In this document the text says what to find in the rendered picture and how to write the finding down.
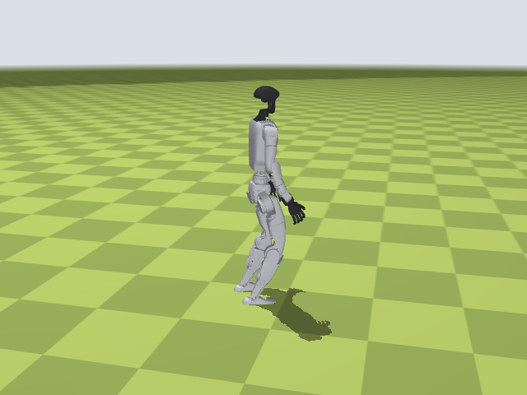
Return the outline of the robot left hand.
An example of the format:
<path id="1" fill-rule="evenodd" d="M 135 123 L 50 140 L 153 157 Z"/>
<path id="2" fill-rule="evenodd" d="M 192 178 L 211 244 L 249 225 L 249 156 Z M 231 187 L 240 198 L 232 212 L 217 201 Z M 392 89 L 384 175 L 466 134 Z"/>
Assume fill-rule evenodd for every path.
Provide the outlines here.
<path id="1" fill-rule="evenodd" d="M 270 177 L 270 178 L 271 178 L 271 176 L 272 176 L 272 175 L 269 174 L 269 177 Z M 270 195 L 275 195 L 276 198 L 277 198 L 277 195 L 276 195 L 276 193 L 275 193 L 275 192 L 276 192 L 276 189 L 275 189 L 275 187 L 273 186 L 273 182 L 268 181 L 268 183 L 269 183 L 270 186 L 271 186 L 271 193 L 270 193 Z M 272 193 L 273 193 L 273 194 L 272 194 Z M 278 198 L 279 198 L 279 202 L 280 202 L 280 201 L 281 201 L 281 198 L 280 198 L 279 196 L 278 196 Z"/>

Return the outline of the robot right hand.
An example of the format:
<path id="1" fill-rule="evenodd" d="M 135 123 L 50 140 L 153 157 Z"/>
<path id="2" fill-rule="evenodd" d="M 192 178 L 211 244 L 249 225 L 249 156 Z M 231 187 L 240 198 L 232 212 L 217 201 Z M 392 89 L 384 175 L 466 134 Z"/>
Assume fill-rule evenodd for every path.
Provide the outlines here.
<path id="1" fill-rule="evenodd" d="M 302 206 L 301 204 L 298 204 L 298 202 L 294 202 L 294 198 L 292 196 L 291 196 L 291 201 L 289 201 L 288 203 L 286 203 L 286 201 L 282 197 L 281 197 L 281 200 L 285 206 L 288 206 L 288 211 L 290 215 L 292 216 L 292 219 L 294 220 L 293 225 L 295 225 L 296 223 L 300 223 L 300 221 L 303 221 L 303 218 L 305 218 L 305 213 L 301 210 L 301 208 L 305 210 L 304 206 Z"/>

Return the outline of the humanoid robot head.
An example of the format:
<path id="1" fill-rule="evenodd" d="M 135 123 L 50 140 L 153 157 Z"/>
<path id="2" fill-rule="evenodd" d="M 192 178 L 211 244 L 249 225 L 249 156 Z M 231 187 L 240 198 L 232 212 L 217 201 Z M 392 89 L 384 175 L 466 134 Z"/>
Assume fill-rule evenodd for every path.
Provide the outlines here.
<path id="1" fill-rule="evenodd" d="M 279 97 L 279 92 L 271 86 L 261 86 L 254 92 L 254 97 L 261 99 L 264 103 L 268 102 L 268 107 L 261 109 L 259 114 L 254 118 L 254 121 L 266 120 L 265 117 L 268 117 L 268 114 L 275 112 L 275 100 Z"/>

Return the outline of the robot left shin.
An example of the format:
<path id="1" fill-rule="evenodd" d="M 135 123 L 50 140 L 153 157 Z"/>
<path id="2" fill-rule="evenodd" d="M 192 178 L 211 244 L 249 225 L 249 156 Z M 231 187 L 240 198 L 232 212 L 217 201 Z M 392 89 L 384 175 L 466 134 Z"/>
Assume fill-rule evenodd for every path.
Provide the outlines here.
<path id="1" fill-rule="evenodd" d="M 271 244 L 273 244 L 273 242 L 271 242 Z M 264 250 L 257 248 L 254 243 L 250 249 L 249 257 L 246 260 L 247 266 L 240 281 L 240 283 L 242 282 L 241 286 L 244 284 L 242 287 L 247 286 L 250 283 L 250 280 L 252 280 L 254 274 L 259 270 L 259 265 L 263 258 L 265 258 Z"/>

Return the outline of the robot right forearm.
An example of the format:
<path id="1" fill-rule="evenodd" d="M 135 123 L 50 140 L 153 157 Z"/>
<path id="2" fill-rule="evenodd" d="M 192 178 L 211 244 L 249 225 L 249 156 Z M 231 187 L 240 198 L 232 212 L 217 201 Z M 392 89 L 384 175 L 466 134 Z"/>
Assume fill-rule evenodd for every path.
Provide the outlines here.
<path id="1" fill-rule="evenodd" d="M 288 192 L 287 187 L 285 186 L 283 179 L 282 179 L 282 171 L 280 164 L 276 161 L 274 161 L 271 165 L 272 173 L 270 180 L 273 182 L 273 186 L 276 189 L 276 194 L 283 198 L 286 203 L 291 201 L 291 194 Z"/>

